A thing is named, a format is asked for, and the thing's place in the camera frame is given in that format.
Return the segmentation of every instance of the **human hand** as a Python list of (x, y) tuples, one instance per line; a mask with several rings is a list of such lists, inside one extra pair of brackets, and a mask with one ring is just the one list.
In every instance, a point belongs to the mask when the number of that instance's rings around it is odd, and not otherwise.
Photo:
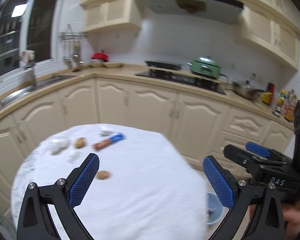
[(300, 203), (298, 205), (282, 203), (282, 213), (284, 221), (289, 222), (286, 228), (286, 240), (292, 240), (300, 232)]

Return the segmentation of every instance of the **window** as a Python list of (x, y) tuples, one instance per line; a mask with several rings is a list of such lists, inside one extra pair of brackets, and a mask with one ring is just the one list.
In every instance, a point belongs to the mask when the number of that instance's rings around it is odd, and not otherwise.
[(27, 0), (9, 0), (0, 17), (0, 76), (19, 67), (19, 36), (22, 16), (12, 17), (16, 6)]
[(57, 0), (34, 0), (27, 49), (35, 51), (35, 62), (51, 58), (51, 30)]

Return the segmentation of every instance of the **round table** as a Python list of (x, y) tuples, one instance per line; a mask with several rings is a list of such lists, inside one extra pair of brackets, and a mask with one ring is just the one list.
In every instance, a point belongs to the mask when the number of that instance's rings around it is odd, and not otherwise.
[[(91, 146), (104, 139), (101, 126), (122, 132), (126, 138), (100, 151)], [(20, 166), (11, 191), (11, 213), (17, 226), (26, 187), (51, 185), (66, 178), (89, 153), (100, 159), (99, 170), (111, 172), (105, 180), (93, 179), (81, 205), (74, 208), (96, 240), (202, 240), (206, 231), (206, 181), (193, 170), (164, 135), (110, 124), (75, 126), (53, 136), (64, 136), (71, 145), (52, 155), (49, 139)], [(73, 161), (73, 142), (85, 137)], [(61, 239), (69, 239), (49, 205)]]

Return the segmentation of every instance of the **range hood vent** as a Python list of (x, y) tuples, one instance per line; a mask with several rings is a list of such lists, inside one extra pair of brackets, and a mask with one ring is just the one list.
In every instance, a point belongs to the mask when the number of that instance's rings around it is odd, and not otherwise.
[(138, 0), (156, 14), (192, 15), (228, 24), (237, 21), (243, 3), (236, 0)]

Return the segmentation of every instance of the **walnut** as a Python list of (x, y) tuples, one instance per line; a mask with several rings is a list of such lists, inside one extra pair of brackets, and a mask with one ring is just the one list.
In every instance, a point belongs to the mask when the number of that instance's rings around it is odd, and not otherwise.
[(111, 176), (109, 171), (98, 171), (96, 174), (96, 178), (98, 179), (107, 179)]
[(74, 142), (74, 147), (80, 149), (86, 145), (86, 139), (84, 137), (80, 137)]

